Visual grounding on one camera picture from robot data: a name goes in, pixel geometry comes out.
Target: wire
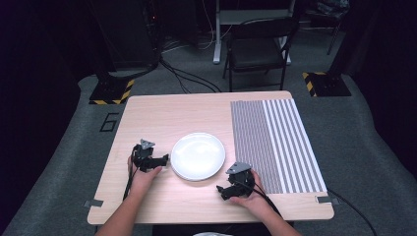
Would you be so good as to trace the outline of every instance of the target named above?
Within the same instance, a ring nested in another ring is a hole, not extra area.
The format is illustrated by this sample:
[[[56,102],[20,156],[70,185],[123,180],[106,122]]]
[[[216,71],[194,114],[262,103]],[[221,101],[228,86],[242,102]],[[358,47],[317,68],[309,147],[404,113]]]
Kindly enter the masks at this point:
[[[180,44],[180,41],[179,40],[174,40],[174,41],[171,41],[171,42],[167,43],[167,45],[163,46],[163,50],[171,50],[172,48],[175,48],[175,47],[171,47],[174,44]]]
[[[129,179],[128,179],[128,183],[126,184],[126,189],[125,189],[125,194],[123,195],[123,200],[125,200],[128,197],[129,190],[132,186],[133,177],[135,177],[135,174],[136,174],[136,172],[138,172],[138,169],[139,169],[139,167],[136,167],[135,172],[133,172],[133,174],[132,174],[132,167],[133,167],[133,164],[134,164],[134,161],[133,161],[134,153],[135,153],[135,150],[133,149],[131,157],[130,157],[131,165],[129,166]]]
[[[157,67],[157,63],[151,65],[151,66],[147,66],[147,68],[139,73],[135,73],[129,76],[124,76],[124,77],[115,77],[115,76],[111,76],[109,75],[112,79],[116,80],[116,81],[129,81],[129,80],[133,80],[136,79],[138,77],[142,77],[146,74],[148,74],[149,72],[153,71],[155,68]]]
[[[177,78],[178,83],[180,84],[180,87],[184,91],[184,93],[191,93],[191,92],[185,87],[185,85],[183,84],[183,82],[181,81],[181,79],[184,79],[186,81],[190,81],[190,82],[194,82],[194,83],[200,84],[200,85],[202,85],[202,86],[204,86],[206,88],[209,88],[213,92],[221,92],[220,88],[217,85],[213,84],[212,82],[207,81],[207,80],[205,80],[205,79],[203,79],[203,78],[201,78],[199,76],[196,76],[196,75],[190,74],[188,72],[182,71],[180,69],[174,68],[168,62],[166,62],[165,60],[163,60],[162,57],[160,57],[159,62],[160,62],[160,64],[163,67],[165,67],[168,71],[170,71],[171,73],[173,73],[175,75],[175,77]],[[185,77],[183,75],[180,75],[179,73],[182,73],[182,74],[185,74],[185,75],[188,75],[188,76],[197,78],[197,79],[201,80],[202,82],[201,81],[197,81],[197,80],[193,80],[193,79],[190,79],[190,78],[187,78],[187,77]]]
[[[211,21],[209,20],[209,14],[208,14],[208,11],[206,9],[205,0],[202,0],[202,3],[203,3],[203,8],[205,9],[206,18],[208,19],[209,30],[211,31],[211,41],[209,42],[208,46],[206,46],[204,48],[199,48],[201,50],[205,50],[205,49],[208,49],[211,46],[211,44],[214,42],[214,32],[212,30]]]
[[[368,224],[368,226],[371,228],[372,233],[377,236],[377,231],[375,230],[374,226],[372,225],[371,221],[368,220],[368,218],[358,209],[356,208],[352,203],[350,203],[348,200],[346,200],[344,197],[342,197],[340,194],[336,193],[335,191],[328,188],[328,191],[337,196],[338,198],[342,199],[345,203],[347,203],[350,207],[352,207]]]
[[[162,52],[162,54],[163,53],[167,53],[167,52],[170,52],[170,51],[173,51],[173,50],[176,50],[176,49],[180,49],[180,48],[183,48],[183,47],[188,47],[188,46],[190,46],[190,45],[180,45],[180,46],[176,46],[176,47],[172,47],[172,48],[170,48],[170,49],[166,49],[166,50],[164,50],[163,52]]]
[[[239,184],[245,188],[247,188],[248,190],[254,191],[255,193],[259,194],[261,197],[263,197],[263,199],[265,199],[265,201],[267,201],[267,203],[270,205],[270,207],[272,207],[273,211],[275,211],[277,214],[281,215],[281,213],[279,212],[278,208],[275,206],[275,204],[270,200],[270,198],[267,196],[267,194],[264,192],[264,190],[257,185],[257,183],[255,183],[256,186],[258,186],[258,188],[260,189],[260,191],[256,190],[255,188],[252,188],[244,183],[241,183],[239,181],[233,181],[236,184]]]

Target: human hand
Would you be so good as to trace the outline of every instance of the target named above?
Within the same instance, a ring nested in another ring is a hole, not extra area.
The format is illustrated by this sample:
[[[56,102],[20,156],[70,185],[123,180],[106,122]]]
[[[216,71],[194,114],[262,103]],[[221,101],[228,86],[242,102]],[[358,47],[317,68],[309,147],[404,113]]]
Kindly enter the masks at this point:
[[[129,156],[128,171],[131,171],[130,173],[134,174],[129,196],[143,196],[150,188],[153,179],[161,170],[162,166],[157,166],[149,172],[143,172],[139,169],[137,170],[136,166],[132,164],[131,156]]]
[[[251,172],[254,176],[256,183],[254,189],[259,192],[262,192],[264,190],[264,187],[261,182],[261,177],[255,170],[251,169]],[[252,192],[252,194],[248,198],[231,197],[229,201],[233,204],[245,207],[251,212],[251,214],[253,214],[257,218],[260,218],[261,216],[265,215],[266,211],[273,210],[267,203],[267,201],[255,191]]]

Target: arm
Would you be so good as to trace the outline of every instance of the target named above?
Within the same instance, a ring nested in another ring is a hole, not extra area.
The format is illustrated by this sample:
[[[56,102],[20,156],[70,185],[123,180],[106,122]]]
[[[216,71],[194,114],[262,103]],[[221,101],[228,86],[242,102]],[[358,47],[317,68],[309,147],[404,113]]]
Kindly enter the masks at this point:
[[[128,161],[128,163],[129,168],[132,168],[131,161]],[[136,171],[128,197],[116,211],[114,211],[104,225],[100,227],[95,235],[132,235],[139,206],[141,205],[153,178],[161,169],[162,167],[158,166],[148,173],[140,170]]]
[[[255,183],[263,188],[261,178],[258,173],[252,170]],[[278,235],[301,235],[291,225],[289,225],[281,216],[279,216],[270,205],[259,194],[253,192],[248,198],[230,198],[230,202],[248,209],[257,219],[259,219],[269,230],[272,236]]]

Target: wooden table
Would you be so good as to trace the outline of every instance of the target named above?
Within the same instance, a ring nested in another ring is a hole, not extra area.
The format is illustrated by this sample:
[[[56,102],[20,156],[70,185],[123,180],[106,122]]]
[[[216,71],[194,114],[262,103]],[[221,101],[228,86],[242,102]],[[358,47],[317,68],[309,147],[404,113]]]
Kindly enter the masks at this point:
[[[128,181],[127,158],[141,139],[156,143],[153,156],[171,153],[182,137],[208,133],[221,140],[226,150],[222,168],[211,178],[191,182],[178,177],[170,163],[154,180],[137,223],[221,223],[257,221],[244,208],[224,201],[216,185],[227,187],[227,168],[235,162],[230,101],[291,98],[288,91],[200,93],[132,96],[126,105],[113,146],[105,164],[88,222],[103,224],[120,206]],[[286,220],[330,219],[330,204],[319,204],[328,193],[269,195]]]

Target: chair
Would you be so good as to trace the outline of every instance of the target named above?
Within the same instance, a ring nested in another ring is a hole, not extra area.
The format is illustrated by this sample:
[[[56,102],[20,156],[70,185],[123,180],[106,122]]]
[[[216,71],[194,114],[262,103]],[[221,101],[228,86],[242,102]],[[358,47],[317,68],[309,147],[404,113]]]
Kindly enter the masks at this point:
[[[282,90],[288,51],[298,30],[298,21],[292,18],[258,19],[244,22],[232,29],[227,41],[227,57],[223,78],[229,71],[229,91],[233,91],[233,73],[282,69],[279,83],[261,85],[277,86]],[[283,39],[281,46],[277,40]]]
[[[331,33],[331,43],[330,47],[328,48],[328,55],[330,55],[343,18],[349,11],[349,1],[344,1],[345,6],[342,4],[342,1],[340,1],[339,6],[337,7],[337,4],[335,3],[338,1],[333,2],[335,6],[328,6],[325,4],[326,2],[327,1],[322,0],[311,4],[311,6],[306,9],[305,16],[310,18],[312,21],[316,20],[333,28]]]

